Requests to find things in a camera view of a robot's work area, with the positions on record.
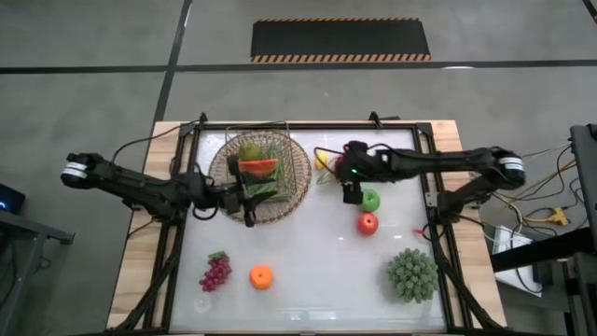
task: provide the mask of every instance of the concrete floor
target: concrete floor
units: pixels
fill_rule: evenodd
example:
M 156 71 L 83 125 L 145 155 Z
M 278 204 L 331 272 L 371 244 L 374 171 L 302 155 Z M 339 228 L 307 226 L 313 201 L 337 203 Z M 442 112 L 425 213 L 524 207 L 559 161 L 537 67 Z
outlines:
M 166 64 L 182 4 L 0 0 L 0 67 Z M 324 16 L 421 17 L 434 61 L 597 59 L 597 25 L 580 0 L 195 0 L 179 63 L 247 63 L 253 20 Z M 0 76 L 0 182 L 27 194 L 27 217 L 76 231 L 72 246 L 48 246 L 53 263 L 35 277 L 19 335 L 104 327 L 131 213 L 100 191 L 64 187 L 59 175 L 71 151 L 109 156 L 147 136 L 162 80 Z M 201 111 L 213 120 L 362 119 L 375 110 L 456 119 L 465 148 L 528 153 L 564 143 L 574 124 L 597 122 L 596 87 L 593 67 L 178 74 L 165 119 L 195 119 Z M 146 144 L 137 145 L 118 161 L 141 169 L 145 152 Z M 531 163 L 529 176 L 552 172 L 556 154 Z M 572 200 L 565 192 L 521 207 Z M 496 206 L 484 206 L 484 216 Z M 577 207 L 569 217 L 579 223 L 585 216 Z M 493 224 L 511 226 L 512 217 Z M 511 327 L 564 333 L 560 313 L 501 291 Z

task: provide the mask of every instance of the watermelon slice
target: watermelon slice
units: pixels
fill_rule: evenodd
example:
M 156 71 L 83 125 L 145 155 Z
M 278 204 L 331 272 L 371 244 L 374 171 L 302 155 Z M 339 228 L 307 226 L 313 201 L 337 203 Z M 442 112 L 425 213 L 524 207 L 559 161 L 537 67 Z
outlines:
M 278 166 L 278 159 L 259 161 L 239 161 L 239 170 L 258 177 L 266 177 L 273 173 Z

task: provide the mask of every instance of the red apple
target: red apple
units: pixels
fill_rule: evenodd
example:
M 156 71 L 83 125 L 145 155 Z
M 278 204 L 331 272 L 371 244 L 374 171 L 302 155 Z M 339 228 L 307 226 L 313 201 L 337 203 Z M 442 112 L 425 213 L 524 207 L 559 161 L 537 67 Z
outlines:
M 358 218 L 358 224 L 356 225 L 356 228 L 359 232 L 361 232 L 361 234 L 370 236 L 371 234 L 375 233 L 379 226 L 380 221 L 377 219 L 377 217 L 373 214 L 366 213 Z

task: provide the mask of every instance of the grape bunch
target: grape bunch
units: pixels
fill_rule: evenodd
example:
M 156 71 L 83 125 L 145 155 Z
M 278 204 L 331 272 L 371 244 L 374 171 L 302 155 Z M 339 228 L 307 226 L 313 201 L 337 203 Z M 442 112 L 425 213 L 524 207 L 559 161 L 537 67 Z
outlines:
M 204 292 L 212 292 L 226 282 L 232 269 L 229 265 L 229 258 L 224 252 L 214 253 L 209 256 L 210 270 L 203 274 L 199 285 Z

